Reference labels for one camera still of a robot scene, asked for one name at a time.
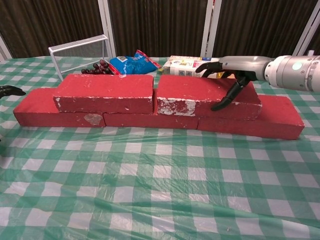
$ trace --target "table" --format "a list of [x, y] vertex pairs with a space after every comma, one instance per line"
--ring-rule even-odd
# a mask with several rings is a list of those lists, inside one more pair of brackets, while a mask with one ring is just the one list
[[[150, 74], [157, 86], [161, 73]], [[0, 64], [0, 85], [59, 83], [48, 56]], [[254, 86], [293, 101], [299, 140], [20, 127], [24, 96], [2, 98], [0, 239], [320, 239], [320, 94]]]

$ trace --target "blue snack bag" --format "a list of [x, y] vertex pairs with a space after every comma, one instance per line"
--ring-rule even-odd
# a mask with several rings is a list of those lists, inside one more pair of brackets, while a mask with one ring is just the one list
[[161, 66], [152, 61], [144, 52], [137, 50], [134, 57], [117, 56], [110, 60], [110, 69], [115, 74], [147, 74], [159, 69]]

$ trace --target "red foam block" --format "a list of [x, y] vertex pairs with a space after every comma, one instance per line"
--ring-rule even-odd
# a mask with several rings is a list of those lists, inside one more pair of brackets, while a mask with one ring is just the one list
[[32, 90], [13, 110], [21, 126], [26, 127], [105, 127], [102, 113], [59, 112], [53, 100], [55, 88]]
[[104, 113], [106, 126], [160, 129], [197, 129], [198, 117], [157, 114], [157, 101], [153, 101], [153, 114]]
[[69, 74], [54, 102], [60, 112], [152, 114], [151, 75]]
[[197, 129], [271, 139], [298, 139], [305, 126], [292, 102], [284, 96], [259, 95], [259, 98], [262, 110], [257, 119], [201, 117]]
[[235, 79], [211, 79], [192, 76], [162, 75], [158, 84], [158, 113], [252, 120], [261, 111], [261, 101], [250, 82], [226, 108], [211, 111], [235, 83]]

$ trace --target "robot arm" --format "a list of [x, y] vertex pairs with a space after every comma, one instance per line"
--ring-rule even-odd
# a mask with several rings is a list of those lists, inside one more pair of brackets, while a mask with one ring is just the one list
[[10, 86], [10, 85], [0, 86], [0, 99], [2, 97], [6, 97], [10, 95], [24, 96], [26, 95], [26, 93], [22, 89], [15, 86]]
[[202, 77], [224, 72], [221, 78], [235, 75], [236, 82], [226, 96], [212, 106], [218, 111], [228, 106], [250, 81], [265, 81], [276, 88], [320, 92], [320, 56], [225, 56], [216, 62], [200, 65], [195, 72], [206, 70]]

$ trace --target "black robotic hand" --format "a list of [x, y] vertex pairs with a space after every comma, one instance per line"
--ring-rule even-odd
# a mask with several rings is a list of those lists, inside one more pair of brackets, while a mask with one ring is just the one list
[[212, 111], [218, 111], [218, 110], [224, 109], [236, 98], [236, 96], [242, 91], [242, 89], [246, 85], [248, 85], [250, 81], [256, 80], [255, 79], [256, 77], [255, 75], [252, 74], [252, 72], [243, 71], [243, 70], [224, 70], [223, 64], [218, 61], [201, 64], [195, 70], [195, 72], [201, 73], [203, 70], [205, 70], [205, 72], [202, 75], [203, 78], [207, 78], [210, 74], [220, 73], [220, 72], [224, 72], [223, 75], [221, 76], [222, 79], [229, 77], [231, 74], [234, 74], [236, 78], [236, 82], [228, 90], [225, 97], [223, 97], [220, 102], [217, 102], [211, 107]]
[[24, 96], [26, 93], [16, 86], [4, 85], [0, 86], [0, 99], [2, 97], [15, 95], [15, 96]]

